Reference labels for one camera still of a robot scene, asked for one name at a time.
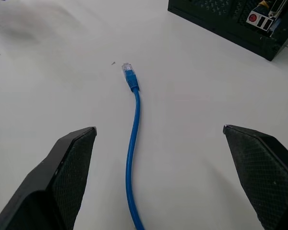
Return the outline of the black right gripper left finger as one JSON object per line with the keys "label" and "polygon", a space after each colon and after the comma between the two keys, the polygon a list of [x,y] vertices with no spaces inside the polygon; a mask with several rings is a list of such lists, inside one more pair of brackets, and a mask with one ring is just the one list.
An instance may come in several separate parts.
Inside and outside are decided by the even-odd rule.
{"label": "black right gripper left finger", "polygon": [[57,140],[0,213],[0,230],[73,230],[97,132],[87,127]]}

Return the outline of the black computer case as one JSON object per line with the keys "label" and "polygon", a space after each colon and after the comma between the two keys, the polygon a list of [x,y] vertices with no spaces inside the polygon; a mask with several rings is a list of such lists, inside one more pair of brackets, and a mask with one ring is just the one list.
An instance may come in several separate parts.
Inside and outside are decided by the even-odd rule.
{"label": "black computer case", "polygon": [[269,61],[288,45],[288,0],[168,0],[168,11]]}

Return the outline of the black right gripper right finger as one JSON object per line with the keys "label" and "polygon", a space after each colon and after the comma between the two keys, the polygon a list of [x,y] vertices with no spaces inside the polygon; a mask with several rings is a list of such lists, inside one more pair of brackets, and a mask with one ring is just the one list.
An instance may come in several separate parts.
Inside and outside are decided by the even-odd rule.
{"label": "black right gripper right finger", "polygon": [[225,125],[240,184],[264,230],[288,230],[288,150],[273,136]]}

